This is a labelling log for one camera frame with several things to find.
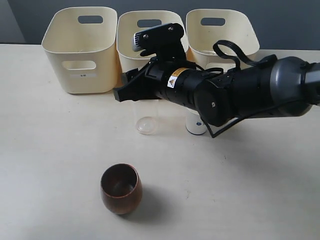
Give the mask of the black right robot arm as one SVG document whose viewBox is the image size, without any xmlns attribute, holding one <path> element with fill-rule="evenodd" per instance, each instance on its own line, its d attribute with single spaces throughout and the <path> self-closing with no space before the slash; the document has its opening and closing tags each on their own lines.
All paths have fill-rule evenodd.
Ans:
<svg viewBox="0 0 320 240">
<path fill-rule="evenodd" d="M 223 74 L 186 60 L 152 58 L 126 75 L 127 83 L 113 90 L 117 101 L 167 100 L 216 127 L 234 118 L 298 117 L 320 103 L 320 65 L 295 56 Z"/>
</svg>

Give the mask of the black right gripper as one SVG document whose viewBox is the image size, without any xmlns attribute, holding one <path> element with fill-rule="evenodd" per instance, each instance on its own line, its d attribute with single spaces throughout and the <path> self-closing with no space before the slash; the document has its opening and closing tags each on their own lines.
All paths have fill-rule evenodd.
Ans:
<svg viewBox="0 0 320 240">
<path fill-rule="evenodd" d="M 154 61 L 145 74 L 142 68 L 123 72 L 121 82 L 123 86 L 113 89 L 118 102 L 195 100 L 200 93 L 200 71 L 187 60 Z"/>
</svg>

